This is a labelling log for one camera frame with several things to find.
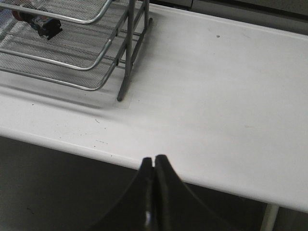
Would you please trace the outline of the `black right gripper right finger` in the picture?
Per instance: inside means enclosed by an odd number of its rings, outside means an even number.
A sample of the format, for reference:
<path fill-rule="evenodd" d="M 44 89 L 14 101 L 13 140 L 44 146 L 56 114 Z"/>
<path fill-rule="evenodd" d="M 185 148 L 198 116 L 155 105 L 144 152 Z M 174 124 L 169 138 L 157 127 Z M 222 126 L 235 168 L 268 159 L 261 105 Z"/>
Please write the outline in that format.
<path fill-rule="evenodd" d="M 160 231 L 230 231 L 176 174 L 166 155 L 155 158 L 156 220 Z"/>

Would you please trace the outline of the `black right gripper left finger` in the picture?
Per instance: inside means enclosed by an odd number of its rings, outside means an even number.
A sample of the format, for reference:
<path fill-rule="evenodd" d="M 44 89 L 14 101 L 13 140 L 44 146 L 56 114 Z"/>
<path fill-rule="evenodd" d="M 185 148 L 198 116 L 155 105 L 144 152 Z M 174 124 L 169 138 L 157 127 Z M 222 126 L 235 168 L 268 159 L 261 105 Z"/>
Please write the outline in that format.
<path fill-rule="evenodd" d="M 151 231 L 153 229 L 153 166 L 146 157 L 123 196 L 92 231 Z"/>

